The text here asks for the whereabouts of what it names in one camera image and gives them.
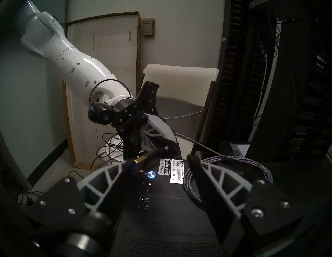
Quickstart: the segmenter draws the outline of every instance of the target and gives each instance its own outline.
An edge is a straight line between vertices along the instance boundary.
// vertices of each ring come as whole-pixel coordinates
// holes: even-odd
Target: cable bundle
[[[194,144],[197,144],[197,145],[200,145],[201,147],[217,154],[218,156],[214,156],[214,157],[210,157],[210,158],[207,158],[207,159],[204,159],[202,161],[204,162],[207,162],[207,163],[215,163],[215,162],[218,162],[218,161],[222,161],[222,160],[225,160],[225,159],[229,159],[229,160],[234,160],[234,161],[238,161],[240,163],[245,163],[245,164],[249,164],[251,166],[254,166],[254,167],[257,167],[259,168],[262,173],[264,174],[264,177],[265,179],[270,182],[271,184],[273,184],[273,176],[271,174],[271,172],[263,165],[261,165],[260,163],[254,161],[254,160],[251,160],[249,158],[245,158],[245,157],[241,157],[241,156],[226,156],[226,155],[222,155],[212,149],[210,149],[209,147],[206,147],[205,145],[185,136],[185,135],[181,135],[181,134],[178,134],[178,133],[174,133],[175,136],[178,136],[178,137],[181,137],[185,140],[188,140]],[[187,192],[187,194],[193,198],[194,200],[197,200],[198,202],[202,202],[201,201],[201,198],[200,196],[192,189],[191,185],[190,185],[190,182],[193,178],[193,174],[190,170],[190,168],[187,170],[187,172],[185,173],[184,177],[183,177],[183,187],[185,189],[185,191]]]
[[[108,140],[105,140],[104,139],[104,136],[105,135],[109,135],[109,134],[111,134],[112,136],[108,139]],[[123,141],[122,141],[122,138],[121,137],[115,137],[115,136],[118,136],[119,134],[117,134],[117,133],[105,133],[105,134],[103,134],[103,136],[102,136],[102,139],[103,139],[103,141],[107,144],[106,146],[101,146],[100,148],[98,148],[97,149],[97,151],[96,151],[96,158],[93,160],[93,162],[91,163],[91,166],[90,166],[90,173],[92,173],[92,166],[93,166],[93,164],[95,163],[95,161],[98,159],[98,158],[105,158],[106,156],[109,156],[109,160],[106,160],[106,161],[104,161],[104,162],[102,162],[99,166],[98,166],[98,168],[100,168],[100,166],[101,165],[103,165],[104,163],[106,163],[106,162],[108,162],[108,161],[110,161],[111,162],[111,164],[112,164],[112,159],[114,159],[114,160],[116,160],[115,158],[117,158],[117,157],[120,157],[120,156],[122,156],[123,154],[120,154],[120,155],[118,155],[118,156],[116,156],[116,157],[114,157],[114,158],[112,158],[111,157],[111,154],[112,153],[114,153],[116,150],[118,150],[118,151],[120,151],[120,152],[123,152],[124,150],[123,150]],[[112,141],[112,139],[113,138],[115,138],[115,139],[120,139],[121,140],[121,142],[120,143],[118,143],[117,145],[116,144],[112,144],[111,143],[111,141]],[[104,148],[104,147],[109,147],[109,154],[107,154],[106,153],[106,151],[104,151],[104,152],[102,152],[101,154],[98,154],[98,151],[100,150],[100,149],[102,149],[102,148]]]

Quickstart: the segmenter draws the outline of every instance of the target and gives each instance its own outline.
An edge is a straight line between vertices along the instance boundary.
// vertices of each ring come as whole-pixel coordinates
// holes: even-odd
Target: wall
[[[64,22],[65,0],[34,4]],[[51,63],[28,53],[14,31],[0,42],[0,76],[0,131],[28,177],[66,139],[60,77]]]
[[[65,20],[134,11],[156,18],[156,38],[142,38],[142,69],[149,63],[217,67],[224,0],[67,0]]]

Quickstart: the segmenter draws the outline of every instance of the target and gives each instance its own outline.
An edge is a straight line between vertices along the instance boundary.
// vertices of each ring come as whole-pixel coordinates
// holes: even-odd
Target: label sticker
[[[184,175],[185,169],[183,166],[183,160],[172,160],[171,183],[182,184]]]
[[[159,164],[159,175],[169,176],[171,169],[171,160],[170,159],[161,159]]]

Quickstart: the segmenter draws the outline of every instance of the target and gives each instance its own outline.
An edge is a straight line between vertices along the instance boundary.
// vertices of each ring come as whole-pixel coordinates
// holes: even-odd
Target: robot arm
[[[27,1],[15,17],[14,29],[22,35],[21,43],[29,50],[51,61],[66,85],[87,106],[94,86],[116,77],[97,59],[80,52],[66,38],[58,21],[47,12],[41,13]],[[115,105],[119,100],[132,97],[117,81],[98,85],[92,100]]]
[[[30,0],[15,16],[13,27],[22,35],[21,43],[28,51],[48,59],[60,71],[70,90],[89,107],[91,121],[115,126],[127,141],[124,146],[129,150],[125,151],[125,158],[135,155],[141,141],[146,150],[174,146],[176,138],[172,130],[156,116],[157,88],[151,90],[154,94],[150,94],[147,88],[151,87],[145,87],[134,100],[121,83],[114,81],[116,77],[111,71],[94,57],[75,48],[58,21],[47,12],[41,13]],[[144,122],[137,120],[137,112],[142,112],[138,115],[144,117]]]

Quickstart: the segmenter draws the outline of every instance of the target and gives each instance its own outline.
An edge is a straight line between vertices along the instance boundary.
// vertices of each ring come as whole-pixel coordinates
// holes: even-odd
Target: gray braided cable
[[[180,138],[183,138],[185,140],[188,140],[194,144],[198,144],[200,145],[201,147],[217,154],[218,156],[213,156],[213,157],[210,157],[210,158],[206,158],[204,160],[202,160],[201,162],[207,162],[207,163],[216,163],[218,161],[222,161],[222,160],[225,160],[225,159],[232,159],[232,160],[235,160],[235,161],[238,161],[238,162],[241,162],[241,163],[245,163],[245,164],[248,164],[248,165],[251,165],[251,166],[255,166],[255,167],[258,167],[262,173],[264,174],[264,177],[267,181],[269,181],[271,184],[273,184],[273,176],[271,174],[271,172],[265,167],[263,166],[262,164],[254,161],[254,160],[251,160],[249,158],[245,158],[245,157],[241,157],[241,156],[225,156],[225,155],[222,155],[222,154],[219,154],[218,152],[210,149],[209,147],[206,147],[205,145],[185,136],[185,135],[181,135],[181,134],[178,134],[178,133],[174,133],[175,136],[178,136]],[[184,177],[183,177],[183,188],[184,190],[186,191],[186,193],[192,197],[194,200],[198,201],[199,203],[202,202],[200,196],[193,190],[193,188],[191,187],[191,180],[193,179],[193,173],[191,172],[191,169],[189,168],[187,170],[187,172],[185,173]]]

